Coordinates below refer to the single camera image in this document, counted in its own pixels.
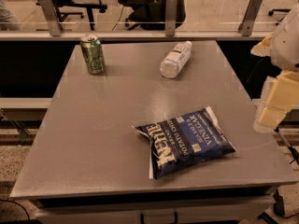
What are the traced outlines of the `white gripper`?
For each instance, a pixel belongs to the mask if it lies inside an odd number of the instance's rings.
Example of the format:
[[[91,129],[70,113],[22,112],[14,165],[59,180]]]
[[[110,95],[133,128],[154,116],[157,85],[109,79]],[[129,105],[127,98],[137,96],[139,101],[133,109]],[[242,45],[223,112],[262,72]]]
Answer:
[[[273,65],[284,69],[277,77],[266,78],[253,122],[256,132],[270,133],[299,104],[299,4],[250,53],[271,57]]]

